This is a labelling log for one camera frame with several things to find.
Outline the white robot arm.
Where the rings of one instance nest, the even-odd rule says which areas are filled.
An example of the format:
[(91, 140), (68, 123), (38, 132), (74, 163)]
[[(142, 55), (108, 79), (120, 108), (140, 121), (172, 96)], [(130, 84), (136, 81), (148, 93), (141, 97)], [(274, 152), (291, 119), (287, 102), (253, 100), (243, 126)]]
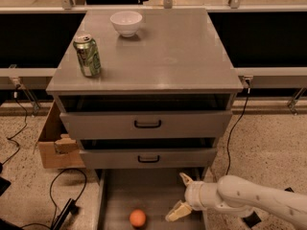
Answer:
[(261, 186), (235, 175), (225, 175), (216, 183), (194, 181), (183, 172), (179, 175), (186, 186), (185, 201), (177, 202), (165, 217), (167, 221), (207, 208), (247, 218), (259, 208), (288, 221), (296, 230), (307, 230), (307, 195)]

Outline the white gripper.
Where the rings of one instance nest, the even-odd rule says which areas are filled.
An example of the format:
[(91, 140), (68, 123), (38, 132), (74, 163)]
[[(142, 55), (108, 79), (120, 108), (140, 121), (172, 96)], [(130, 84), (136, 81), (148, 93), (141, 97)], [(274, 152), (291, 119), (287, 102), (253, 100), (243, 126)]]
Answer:
[(221, 203), (221, 197), (218, 194), (218, 186), (216, 183), (193, 181), (184, 172), (181, 172), (179, 176), (183, 184), (187, 186), (184, 194), (186, 202), (180, 200), (175, 204), (165, 217), (168, 222), (173, 222), (190, 215), (192, 209), (195, 211), (204, 211), (206, 208), (215, 208)]

